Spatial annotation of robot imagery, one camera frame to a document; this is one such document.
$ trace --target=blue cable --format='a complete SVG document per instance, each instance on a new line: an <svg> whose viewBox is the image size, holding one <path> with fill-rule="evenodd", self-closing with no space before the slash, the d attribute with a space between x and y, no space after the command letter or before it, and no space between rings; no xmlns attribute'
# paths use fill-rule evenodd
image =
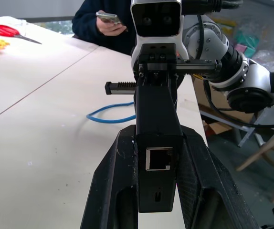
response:
<svg viewBox="0 0 274 229"><path fill-rule="evenodd" d="M96 111L86 115L86 118L88 118L88 119L90 119L94 122L105 123L105 124L125 123L125 122L128 122L128 121L134 120L136 118L136 115L130 116L128 118L117 119L117 120L105 120L105 119L95 118L95 117L93 117L93 115L96 114L96 113L99 113L103 110L112 108L112 107L130 106L130 105L133 105L133 104L134 104L134 102L127 103L127 104L113 104L113 105L105 106L105 107L100 108L99 110L96 110Z"/></svg>

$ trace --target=yellow object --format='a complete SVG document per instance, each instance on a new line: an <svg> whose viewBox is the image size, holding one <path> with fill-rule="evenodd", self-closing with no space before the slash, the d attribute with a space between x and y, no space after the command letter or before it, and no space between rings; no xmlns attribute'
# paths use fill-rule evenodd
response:
<svg viewBox="0 0 274 229"><path fill-rule="evenodd" d="M6 46L10 45L10 43L5 40L0 40L0 49L4 49Z"/></svg>
<svg viewBox="0 0 274 229"><path fill-rule="evenodd" d="M222 29L223 33L226 36L233 35L234 30L237 26L236 21L233 21L230 19L223 19L223 18L213 18L213 17L211 17L211 19L220 26L220 28Z"/></svg>
<svg viewBox="0 0 274 229"><path fill-rule="evenodd" d="M193 76L199 80L203 80L203 77L199 74L193 74Z"/></svg>

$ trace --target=person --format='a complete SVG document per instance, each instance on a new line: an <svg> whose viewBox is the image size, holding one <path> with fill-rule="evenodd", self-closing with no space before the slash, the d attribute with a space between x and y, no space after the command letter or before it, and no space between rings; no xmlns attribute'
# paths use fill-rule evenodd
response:
<svg viewBox="0 0 274 229"><path fill-rule="evenodd" d="M73 32L81 40L130 55L136 42L130 5L131 0L85 0L72 20ZM104 23L96 17L98 11L117 14L124 25Z"/></svg>

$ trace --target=pink object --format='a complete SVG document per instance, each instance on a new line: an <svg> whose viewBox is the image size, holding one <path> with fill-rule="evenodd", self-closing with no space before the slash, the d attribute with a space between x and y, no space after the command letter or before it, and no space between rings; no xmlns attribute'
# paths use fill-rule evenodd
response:
<svg viewBox="0 0 274 229"><path fill-rule="evenodd" d="M242 44L236 44L236 46L234 48L235 48L235 50L237 50L239 52L243 52L243 53L247 49L247 47L245 45L242 45Z"/></svg>

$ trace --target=hand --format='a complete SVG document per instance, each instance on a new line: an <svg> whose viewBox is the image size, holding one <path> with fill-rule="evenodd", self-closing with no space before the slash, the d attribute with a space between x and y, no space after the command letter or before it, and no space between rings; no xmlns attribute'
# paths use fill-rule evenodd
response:
<svg viewBox="0 0 274 229"><path fill-rule="evenodd" d="M114 23L105 23L101 21L101 19L99 19L98 17L96 24L98 30L105 36L118 36L126 30L126 26L122 24L115 25Z"/></svg>

